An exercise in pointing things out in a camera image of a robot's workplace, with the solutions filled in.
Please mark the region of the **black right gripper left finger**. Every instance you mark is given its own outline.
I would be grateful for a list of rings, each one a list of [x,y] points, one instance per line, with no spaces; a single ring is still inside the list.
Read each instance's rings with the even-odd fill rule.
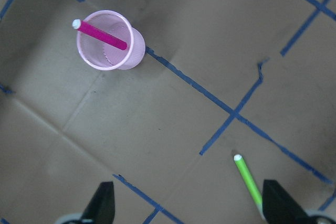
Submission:
[[[81,223],[111,224],[115,217],[113,182],[102,182],[81,216]]]

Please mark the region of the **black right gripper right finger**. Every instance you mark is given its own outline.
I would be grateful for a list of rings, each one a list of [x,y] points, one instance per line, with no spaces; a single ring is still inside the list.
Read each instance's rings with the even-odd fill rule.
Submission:
[[[262,190],[267,223],[307,223],[306,212],[276,180],[265,179]]]

